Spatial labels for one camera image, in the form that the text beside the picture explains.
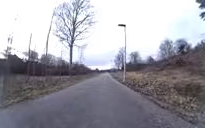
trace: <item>grassy slope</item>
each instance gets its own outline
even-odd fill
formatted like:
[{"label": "grassy slope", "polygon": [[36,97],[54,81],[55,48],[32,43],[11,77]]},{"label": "grassy slope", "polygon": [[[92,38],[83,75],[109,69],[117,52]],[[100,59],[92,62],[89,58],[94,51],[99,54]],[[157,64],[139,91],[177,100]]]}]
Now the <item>grassy slope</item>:
[{"label": "grassy slope", "polygon": [[188,121],[205,123],[205,46],[128,72],[126,84],[173,106]]}]

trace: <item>road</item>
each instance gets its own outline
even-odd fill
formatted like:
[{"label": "road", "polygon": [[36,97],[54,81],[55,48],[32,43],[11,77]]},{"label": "road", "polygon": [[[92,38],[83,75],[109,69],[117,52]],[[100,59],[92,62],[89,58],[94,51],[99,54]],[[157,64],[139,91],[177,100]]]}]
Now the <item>road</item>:
[{"label": "road", "polygon": [[193,128],[109,74],[0,110],[0,128]]}]

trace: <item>sky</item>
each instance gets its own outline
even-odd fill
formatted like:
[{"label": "sky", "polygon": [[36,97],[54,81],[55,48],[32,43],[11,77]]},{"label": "sky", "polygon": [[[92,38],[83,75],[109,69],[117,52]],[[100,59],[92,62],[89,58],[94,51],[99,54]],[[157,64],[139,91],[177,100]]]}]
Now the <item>sky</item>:
[{"label": "sky", "polygon": [[[0,0],[0,51],[6,49],[7,37],[13,33],[12,47],[22,56],[28,50],[32,33],[31,49],[45,53],[53,8],[62,2]],[[120,23],[127,26],[127,54],[138,51],[144,59],[150,55],[156,57],[160,43],[166,38],[185,38],[195,45],[205,33],[205,21],[199,17],[201,10],[195,0],[91,0],[91,4],[97,23],[90,37],[78,45],[87,44],[83,62],[93,69],[114,67],[114,56],[124,46],[124,29],[117,26]],[[52,30],[49,53],[68,61],[69,50],[53,33]],[[75,61],[79,60],[79,54],[75,48]]]}]

